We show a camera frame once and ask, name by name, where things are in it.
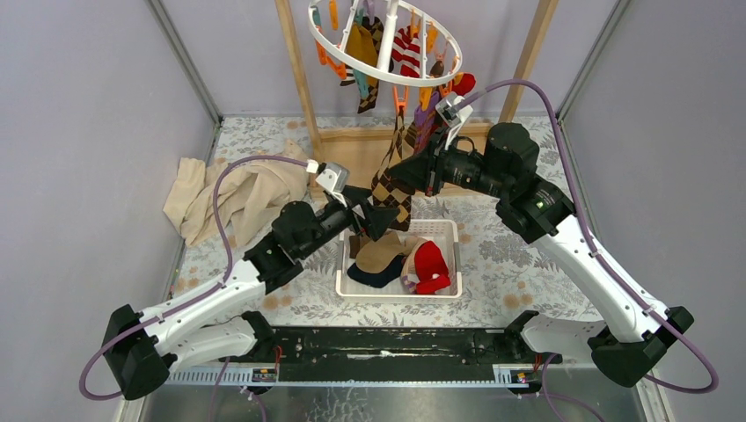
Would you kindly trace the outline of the tan ribbed sock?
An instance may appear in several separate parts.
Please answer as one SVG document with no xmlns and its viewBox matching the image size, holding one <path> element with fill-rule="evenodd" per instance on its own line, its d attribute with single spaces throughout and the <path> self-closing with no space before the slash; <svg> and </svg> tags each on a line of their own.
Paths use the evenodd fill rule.
<svg viewBox="0 0 746 422">
<path fill-rule="evenodd" d="M 387 231 L 378 240 L 371 240 L 367 236 L 352 235 L 348 239 L 348 256 L 355 261 L 364 272 L 380 273 L 397 256 L 403 254 L 404 242 L 410 237 L 394 230 Z"/>
</svg>

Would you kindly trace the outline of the navy sock beige red cuff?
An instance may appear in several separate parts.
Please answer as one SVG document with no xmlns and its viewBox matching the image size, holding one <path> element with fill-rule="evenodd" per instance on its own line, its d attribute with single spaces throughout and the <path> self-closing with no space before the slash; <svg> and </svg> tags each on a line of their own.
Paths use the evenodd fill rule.
<svg viewBox="0 0 746 422">
<path fill-rule="evenodd" d="M 397 280 L 403 269 L 403 262 L 399 260 L 392 261 L 380 273 L 364 272 L 357 264 L 353 264 L 347 270 L 347 276 L 365 286 L 373 288 L 384 288 L 392 281 Z"/>
</svg>

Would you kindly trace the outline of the purple orange striped sock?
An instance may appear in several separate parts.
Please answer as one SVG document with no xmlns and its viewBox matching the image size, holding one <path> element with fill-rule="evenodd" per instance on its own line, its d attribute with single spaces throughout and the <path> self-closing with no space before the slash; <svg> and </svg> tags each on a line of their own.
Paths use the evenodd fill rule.
<svg viewBox="0 0 746 422">
<path fill-rule="evenodd" d="M 415 109 L 413 122 L 406 130 L 405 142 L 411 148 L 411 152 L 416 154 L 428 145 L 428 139 L 436 126 L 435 121 L 438 113 L 435 109 L 442 96 L 438 90 L 434 90 L 428 102 L 428 107 L 422 109 L 418 106 Z"/>
</svg>

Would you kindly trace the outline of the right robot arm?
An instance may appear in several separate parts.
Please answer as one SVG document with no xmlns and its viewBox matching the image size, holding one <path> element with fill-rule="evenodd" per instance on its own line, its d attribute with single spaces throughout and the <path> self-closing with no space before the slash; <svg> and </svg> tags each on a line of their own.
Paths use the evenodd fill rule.
<svg viewBox="0 0 746 422">
<path fill-rule="evenodd" d="M 572 201 L 537 174 L 538 145 L 516 123 L 498 123 L 483 151 L 445 145 L 438 129 L 426 149 L 390 168 L 399 183 L 427 195 L 452 184 L 498 200 L 501 222 L 546 255 L 591 301 L 596 322 L 570 321 L 523 312 L 504 339 L 506 354 L 525 362 L 536 353 L 589 360 L 623 387 L 639 382 L 693 323 L 684 307 L 669 308 L 646 293 L 600 246 L 583 233 Z"/>
</svg>

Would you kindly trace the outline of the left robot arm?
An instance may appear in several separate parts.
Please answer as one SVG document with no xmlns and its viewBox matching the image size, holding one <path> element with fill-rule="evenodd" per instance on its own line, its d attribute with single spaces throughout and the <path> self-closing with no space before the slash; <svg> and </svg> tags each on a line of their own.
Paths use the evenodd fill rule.
<svg viewBox="0 0 746 422">
<path fill-rule="evenodd" d="M 302 262 L 347 229 L 381 237 L 399 215 L 374 206 L 369 190 L 346 186 L 319 210 L 304 201 L 286 204 L 270 231 L 223 275 L 187 294 L 141 311 L 125 304 L 109 317 L 101 351 L 126 400 L 145 397 L 182 369 L 222 357 L 267 358 L 273 349 L 268 323 L 218 317 L 268 295 L 303 271 Z"/>
</svg>

